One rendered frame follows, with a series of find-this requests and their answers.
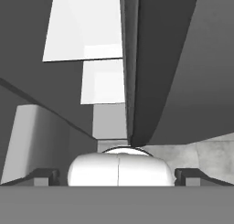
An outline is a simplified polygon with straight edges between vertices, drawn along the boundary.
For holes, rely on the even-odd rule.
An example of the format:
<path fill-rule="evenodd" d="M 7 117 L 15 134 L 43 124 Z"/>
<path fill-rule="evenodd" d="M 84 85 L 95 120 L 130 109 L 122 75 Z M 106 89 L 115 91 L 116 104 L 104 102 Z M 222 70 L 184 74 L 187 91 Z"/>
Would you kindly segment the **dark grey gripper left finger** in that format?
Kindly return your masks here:
<path fill-rule="evenodd" d="M 2 184 L 2 187 L 53 187 L 59 185 L 58 169 L 37 168 L 25 177 L 21 177 Z"/>

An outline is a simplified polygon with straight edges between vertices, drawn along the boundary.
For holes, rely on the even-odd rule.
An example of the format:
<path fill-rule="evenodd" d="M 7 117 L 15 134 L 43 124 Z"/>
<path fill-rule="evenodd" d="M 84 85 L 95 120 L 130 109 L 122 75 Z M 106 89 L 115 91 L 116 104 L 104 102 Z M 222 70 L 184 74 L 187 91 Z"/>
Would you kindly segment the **dark grey fridge with white interior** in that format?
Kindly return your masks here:
<path fill-rule="evenodd" d="M 122 72 L 120 0 L 0 0 L 0 151 L 20 105 L 94 146 L 98 107 L 123 107 Z"/>

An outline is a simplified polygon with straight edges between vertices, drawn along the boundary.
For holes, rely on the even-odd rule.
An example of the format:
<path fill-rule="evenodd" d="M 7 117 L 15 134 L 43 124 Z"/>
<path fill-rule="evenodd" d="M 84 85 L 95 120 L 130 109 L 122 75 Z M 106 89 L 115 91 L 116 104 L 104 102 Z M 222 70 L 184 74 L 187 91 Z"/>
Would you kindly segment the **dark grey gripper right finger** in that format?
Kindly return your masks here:
<path fill-rule="evenodd" d="M 227 186 L 233 184 L 206 175 L 198 168 L 177 168 L 175 170 L 176 187 Z"/>

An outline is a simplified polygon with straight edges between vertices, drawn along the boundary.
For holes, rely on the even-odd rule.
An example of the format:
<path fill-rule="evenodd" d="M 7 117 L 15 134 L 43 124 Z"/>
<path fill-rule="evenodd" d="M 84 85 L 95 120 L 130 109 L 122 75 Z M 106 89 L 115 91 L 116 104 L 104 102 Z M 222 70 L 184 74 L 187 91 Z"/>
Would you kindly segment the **dark grey freezer door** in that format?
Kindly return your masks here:
<path fill-rule="evenodd" d="M 234 133 L 234 0 L 120 0 L 127 140 Z"/>

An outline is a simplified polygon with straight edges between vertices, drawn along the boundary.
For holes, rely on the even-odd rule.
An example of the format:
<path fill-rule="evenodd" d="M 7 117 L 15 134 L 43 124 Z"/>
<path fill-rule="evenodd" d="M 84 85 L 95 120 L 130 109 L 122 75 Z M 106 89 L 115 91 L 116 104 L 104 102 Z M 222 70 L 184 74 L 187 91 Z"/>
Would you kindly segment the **white rounded object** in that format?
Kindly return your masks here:
<path fill-rule="evenodd" d="M 70 187 L 172 187 L 174 181 L 163 159 L 123 146 L 79 155 L 68 171 Z"/>

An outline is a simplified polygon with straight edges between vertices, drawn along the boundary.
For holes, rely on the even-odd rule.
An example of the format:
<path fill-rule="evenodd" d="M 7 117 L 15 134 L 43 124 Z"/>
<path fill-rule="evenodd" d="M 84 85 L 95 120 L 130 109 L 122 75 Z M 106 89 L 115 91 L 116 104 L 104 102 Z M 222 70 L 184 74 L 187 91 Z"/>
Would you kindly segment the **light grey cabinet panel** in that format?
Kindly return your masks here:
<path fill-rule="evenodd" d="M 67 185 L 69 125 L 38 105 L 16 108 L 1 183 L 25 177 L 37 168 L 56 168 Z"/>

